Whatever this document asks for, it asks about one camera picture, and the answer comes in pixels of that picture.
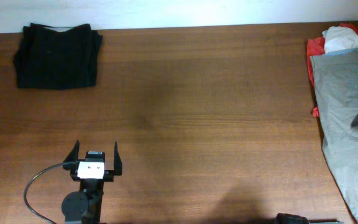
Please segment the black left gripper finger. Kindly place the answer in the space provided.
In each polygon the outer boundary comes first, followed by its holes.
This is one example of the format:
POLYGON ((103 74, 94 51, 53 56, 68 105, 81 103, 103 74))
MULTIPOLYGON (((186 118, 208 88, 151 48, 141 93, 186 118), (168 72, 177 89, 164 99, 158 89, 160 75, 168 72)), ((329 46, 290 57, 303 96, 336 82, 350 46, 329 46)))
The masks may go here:
POLYGON ((117 142, 114 144, 114 175, 122 175, 122 161, 118 152, 117 142))
POLYGON ((64 162, 76 162, 78 160, 79 148, 80 148, 80 142, 79 140, 77 140, 73 149, 64 159, 64 162))

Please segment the black shorts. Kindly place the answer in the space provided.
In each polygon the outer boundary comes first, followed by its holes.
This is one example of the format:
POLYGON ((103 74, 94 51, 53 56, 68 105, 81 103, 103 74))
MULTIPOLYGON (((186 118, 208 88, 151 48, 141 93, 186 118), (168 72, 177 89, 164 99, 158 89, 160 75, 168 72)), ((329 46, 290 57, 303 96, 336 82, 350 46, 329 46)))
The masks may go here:
POLYGON ((96 85, 103 36, 89 24, 24 26, 14 55, 18 88, 69 90, 96 85))

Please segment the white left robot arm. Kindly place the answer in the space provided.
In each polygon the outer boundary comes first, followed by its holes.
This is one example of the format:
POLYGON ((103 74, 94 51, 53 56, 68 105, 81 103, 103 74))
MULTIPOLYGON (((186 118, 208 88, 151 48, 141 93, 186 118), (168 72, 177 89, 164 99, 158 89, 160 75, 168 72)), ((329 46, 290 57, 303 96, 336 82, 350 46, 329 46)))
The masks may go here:
POLYGON ((63 168, 70 172, 73 181, 80 183, 80 188, 63 199, 62 213, 65 223, 96 224, 101 218, 104 184, 122 175, 122 161, 117 144, 114 145, 112 170, 105 168, 104 152, 88 151, 84 159, 79 159, 79 149, 77 141, 63 161, 63 168))

